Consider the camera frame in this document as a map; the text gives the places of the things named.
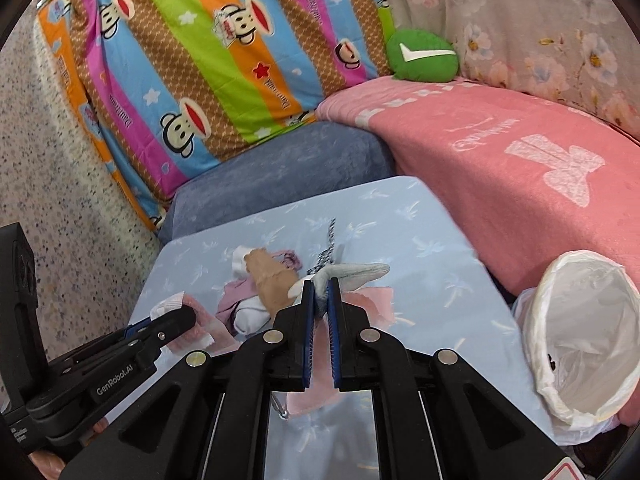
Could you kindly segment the person's left hand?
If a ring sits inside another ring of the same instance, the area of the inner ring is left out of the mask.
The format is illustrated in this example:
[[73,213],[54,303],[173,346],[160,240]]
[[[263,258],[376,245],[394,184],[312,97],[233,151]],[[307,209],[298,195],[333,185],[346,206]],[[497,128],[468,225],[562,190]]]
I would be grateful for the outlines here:
[[[100,434],[103,434],[107,427],[108,420],[103,417],[80,438],[79,443],[85,448],[96,440]],[[28,458],[47,480],[58,480],[62,470],[65,468],[64,460],[49,451],[35,451],[29,453]]]

